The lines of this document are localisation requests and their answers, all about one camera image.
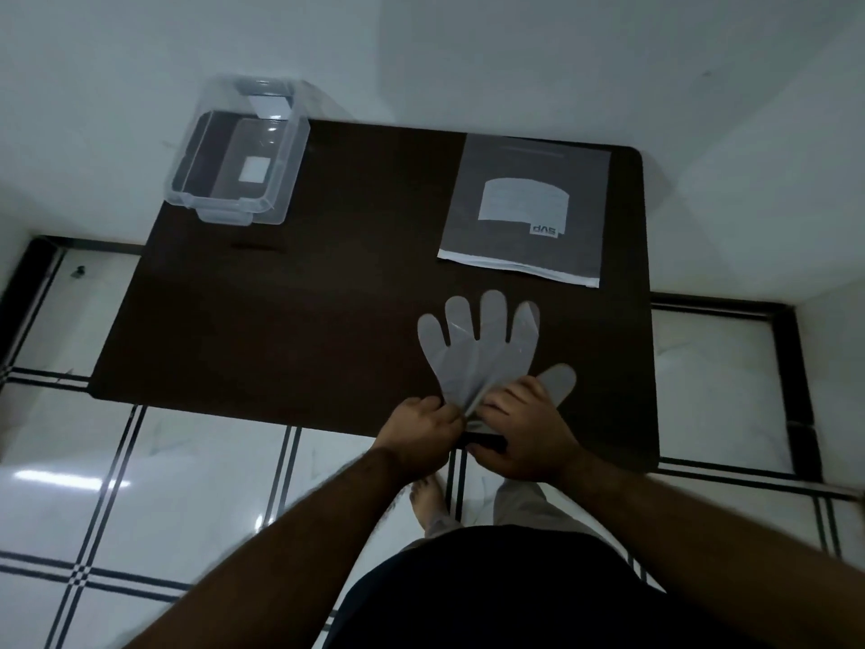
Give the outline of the person's left hand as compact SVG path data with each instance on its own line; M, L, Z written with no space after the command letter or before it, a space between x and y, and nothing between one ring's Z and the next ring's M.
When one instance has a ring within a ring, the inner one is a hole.
M435 473L456 446L460 436L442 436L434 428L432 412L443 405L454 404L434 395L406 399L376 436L370 451L382 456L400 486Z

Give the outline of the person's right hand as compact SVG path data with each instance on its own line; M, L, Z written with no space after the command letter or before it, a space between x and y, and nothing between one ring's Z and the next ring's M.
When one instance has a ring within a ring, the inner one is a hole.
M503 451L476 442L467 446L467 451L483 468L504 479L556 484L560 475L584 455L583 448L558 412L548 388L540 382L545 387L545 422L542 426L525 434L498 433L506 443Z

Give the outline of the transparent disposable plastic glove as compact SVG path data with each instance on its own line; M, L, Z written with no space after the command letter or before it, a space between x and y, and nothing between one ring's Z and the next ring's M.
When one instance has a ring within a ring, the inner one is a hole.
M478 410L492 389L502 389L528 375L540 336L538 308L523 302L509 316L505 296L488 291L481 296L476 334L468 301L455 296L446 302L446 326L448 341L434 315L423 315L417 324L420 347L444 402L469 420L468 435L504 442L490 422L479 418Z

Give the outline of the person's left forearm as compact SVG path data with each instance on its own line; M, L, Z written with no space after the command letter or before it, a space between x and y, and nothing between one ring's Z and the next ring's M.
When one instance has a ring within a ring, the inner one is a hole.
M371 448L237 548L124 649L311 649L387 508L450 451Z

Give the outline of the person's right forearm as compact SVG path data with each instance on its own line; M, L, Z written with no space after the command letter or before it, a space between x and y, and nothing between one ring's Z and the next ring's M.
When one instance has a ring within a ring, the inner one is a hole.
M773 649L865 649L865 573L577 447L546 480L670 593Z

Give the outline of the person's bare foot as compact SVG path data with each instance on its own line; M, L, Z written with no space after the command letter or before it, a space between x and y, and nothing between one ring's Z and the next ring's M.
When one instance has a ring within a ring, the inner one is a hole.
M409 491L409 500L426 535L450 518L445 492L437 473L414 481Z

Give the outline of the person's grey trousers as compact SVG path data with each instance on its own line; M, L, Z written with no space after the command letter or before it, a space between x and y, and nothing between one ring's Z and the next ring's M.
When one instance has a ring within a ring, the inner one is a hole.
M595 537L615 547L611 539L550 503L541 487L535 482L504 480L494 496L492 524L579 533ZM466 527L465 523L457 521L450 514L450 518L445 523L441 523L431 534L426 535L423 531L423 536L405 546L403 551L419 548L433 539Z

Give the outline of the person's black shirt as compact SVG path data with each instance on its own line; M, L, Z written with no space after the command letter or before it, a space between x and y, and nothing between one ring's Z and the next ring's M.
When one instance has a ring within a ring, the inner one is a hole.
M644 582L588 534L515 525L406 549L346 594L323 649L770 649Z

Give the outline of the grey packet of gloves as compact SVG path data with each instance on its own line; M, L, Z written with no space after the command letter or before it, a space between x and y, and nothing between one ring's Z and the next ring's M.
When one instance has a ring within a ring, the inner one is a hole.
M469 134L438 258L600 286L611 152Z

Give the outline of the clear plastic storage box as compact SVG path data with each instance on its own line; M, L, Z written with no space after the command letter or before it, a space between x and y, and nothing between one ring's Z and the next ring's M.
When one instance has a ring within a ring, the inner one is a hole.
M280 225L309 135L298 81L211 77L173 159L164 200L194 210L205 223Z

